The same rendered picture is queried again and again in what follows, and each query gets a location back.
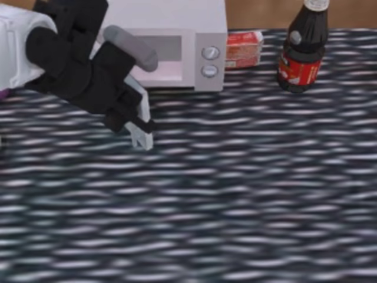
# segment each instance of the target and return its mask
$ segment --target microwave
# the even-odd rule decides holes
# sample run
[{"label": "microwave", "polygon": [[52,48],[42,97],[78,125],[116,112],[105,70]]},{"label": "microwave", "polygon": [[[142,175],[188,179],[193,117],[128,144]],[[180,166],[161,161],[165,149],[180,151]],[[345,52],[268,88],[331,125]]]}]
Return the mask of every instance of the microwave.
[{"label": "microwave", "polygon": [[116,25],[143,40],[158,56],[150,73],[131,75],[145,88],[221,91],[226,62],[224,0],[108,0],[101,33]]}]

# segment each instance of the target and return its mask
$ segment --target white bottle cap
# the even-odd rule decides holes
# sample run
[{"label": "white bottle cap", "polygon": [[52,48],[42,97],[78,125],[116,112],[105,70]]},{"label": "white bottle cap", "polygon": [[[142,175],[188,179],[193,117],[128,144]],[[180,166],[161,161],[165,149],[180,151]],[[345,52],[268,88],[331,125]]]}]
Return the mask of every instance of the white bottle cap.
[{"label": "white bottle cap", "polygon": [[312,11],[322,12],[328,9],[330,0],[304,0],[304,5]]}]

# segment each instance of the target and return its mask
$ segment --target bottle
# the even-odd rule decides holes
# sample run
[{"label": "bottle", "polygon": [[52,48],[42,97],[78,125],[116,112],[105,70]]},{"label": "bottle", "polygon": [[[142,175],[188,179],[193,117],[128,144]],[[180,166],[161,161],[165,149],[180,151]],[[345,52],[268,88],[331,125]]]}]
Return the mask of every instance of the bottle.
[{"label": "bottle", "polygon": [[288,29],[279,58],[277,82],[291,93],[303,93],[314,84],[329,36],[329,0],[304,0]]}]

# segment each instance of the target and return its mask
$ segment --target wooden surface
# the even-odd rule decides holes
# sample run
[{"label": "wooden surface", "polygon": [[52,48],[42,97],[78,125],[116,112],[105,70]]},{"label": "wooden surface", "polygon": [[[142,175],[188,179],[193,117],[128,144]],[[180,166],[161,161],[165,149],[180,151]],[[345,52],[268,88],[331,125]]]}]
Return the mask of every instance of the wooden surface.
[{"label": "wooden surface", "polygon": [[[303,0],[226,0],[229,28],[286,28]],[[330,0],[331,28],[377,28],[377,0]]]}]

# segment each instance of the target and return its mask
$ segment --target bottle cap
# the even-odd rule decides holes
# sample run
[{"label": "bottle cap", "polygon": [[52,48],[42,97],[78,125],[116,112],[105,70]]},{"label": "bottle cap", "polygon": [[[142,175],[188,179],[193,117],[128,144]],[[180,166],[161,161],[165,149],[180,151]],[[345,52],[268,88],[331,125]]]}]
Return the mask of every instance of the bottle cap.
[{"label": "bottle cap", "polygon": [[289,35],[289,41],[292,44],[299,45],[301,43],[302,37],[299,31],[292,31]]},{"label": "bottle cap", "polygon": [[322,12],[328,9],[330,0],[304,0],[304,5],[312,11]]}]

